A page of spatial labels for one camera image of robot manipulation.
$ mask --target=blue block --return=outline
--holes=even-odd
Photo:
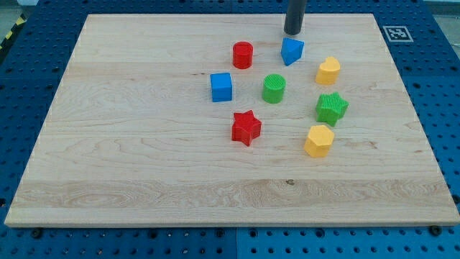
[[[290,65],[302,57],[303,45],[300,40],[282,39],[281,56],[285,65]]]
[[[231,101],[232,90],[230,73],[211,74],[213,102]]]

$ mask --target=red cylinder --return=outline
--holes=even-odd
[[[252,65],[253,47],[249,42],[237,42],[233,45],[233,65],[246,69]]]

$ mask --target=blue pegboard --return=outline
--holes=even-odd
[[[3,221],[88,14],[283,13],[287,0],[41,0],[0,66]],[[460,199],[460,61],[420,0],[310,0],[309,13],[373,13],[448,187]],[[404,26],[413,42],[390,42]],[[460,227],[12,230],[0,258],[460,258]]]

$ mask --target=toy block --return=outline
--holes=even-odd
[[[260,136],[261,128],[262,122],[254,117],[252,110],[245,113],[234,113],[231,140],[241,141],[249,147],[252,140]]]
[[[233,86],[230,73],[211,74],[211,94],[213,102],[231,101]]]
[[[343,100],[339,93],[321,94],[316,104],[317,122],[326,122],[334,127],[337,120],[345,115],[349,103]]]
[[[300,40],[282,39],[281,57],[285,65],[290,65],[302,57],[303,45]]]
[[[328,155],[334,141],[334,133],[324,125],[312,126],[308,132],[303,149],[312,158],[324,158]]]
[[[327,57],[324,63],[319,65],[316,74],[316,83],[322,85],[335,84],[340,73],[340,63],[335,57]]]
[[[249,42],[237,42],[233,45],[233,65],[235,68],[246,69],[252,65],[254,48]]]
[[[285,93],[286,80],[278,74],[271,74],[264,79],[262,98],[269,104],[277,104]]]

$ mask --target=yellow hexagonal prism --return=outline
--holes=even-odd
[[[303,149],[312,158],[324,158],[328,155],[334,141],[334,133],[324,125],[312,126]]]

